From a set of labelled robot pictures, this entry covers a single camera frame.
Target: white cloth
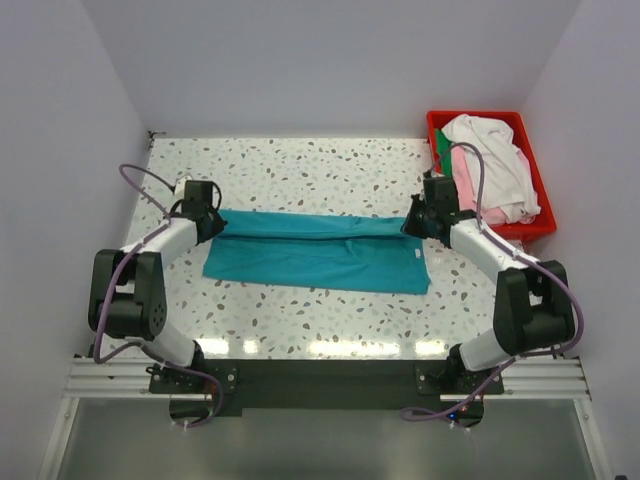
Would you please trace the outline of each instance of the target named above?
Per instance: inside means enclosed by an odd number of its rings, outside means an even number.
[[[482,154],[485,163],[483,209],[501,208],[509,223],[540,213],[538,195],[531,175],[518,159],[513,130],[502,120],[459,115],[442,129],[451,142],[468,142]],[[480,185],[480,164],[475,153],[465,148],[474,195]]]

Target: white wall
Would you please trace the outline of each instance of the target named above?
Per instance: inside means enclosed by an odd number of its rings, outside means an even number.
[[[37,475],[145,130],[79,0],[0,3],[0,478]]]
[[[584,0],[524,116],[587,326],[579,353],[618,473],[640,478],[640,3]]]
[[[83,0],[145,124],[172,135],[423,136],[519,109],[579,0]]]

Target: teal cloth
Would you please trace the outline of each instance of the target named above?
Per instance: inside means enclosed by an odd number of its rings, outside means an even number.
[[[425,294],[422,241],[402,218],[221,210],[205,277],[248,283]]]

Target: speckled tabletop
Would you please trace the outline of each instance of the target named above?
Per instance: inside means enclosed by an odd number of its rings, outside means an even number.
[[[157,139],[149,168],[171,182],[187,173],[214,180],[226,209],[404,217],[429,163],[429,146],[416,139],[198,138]],[[161,184],[147,178],[143,186],[171,205]],[[127,242],[159,223],[158,211],[138,201]],[[209,248],[165,270],[170,321],[208,357],[444,358],[491,326],[493,285],[435,240],[424,245],[427,295],[212,280],[202,276]],[[120,344],[107,340],[105,351]]]

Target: pink cloth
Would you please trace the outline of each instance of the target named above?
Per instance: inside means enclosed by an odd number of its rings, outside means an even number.
[[[529,176],[531,176],[529,160],[521,151],[518,152],[518,159],[522,162],[522,165],[529,173]],[[462,147],[454,147],[453,150],[451,150],[451,170],[453,173],[453,181],[458,189],[458,203],[460,204],[460,210],[473,210],[475,212],[477,209],[476,193],[473,191],[471,174],[469,173],[467,159]],[[507,216],[499,207],[483,209],[482,218],[489,225],[503,225],[507,223]],[[519,223],[531,223],[534,218],[535,216],[523,218]]]

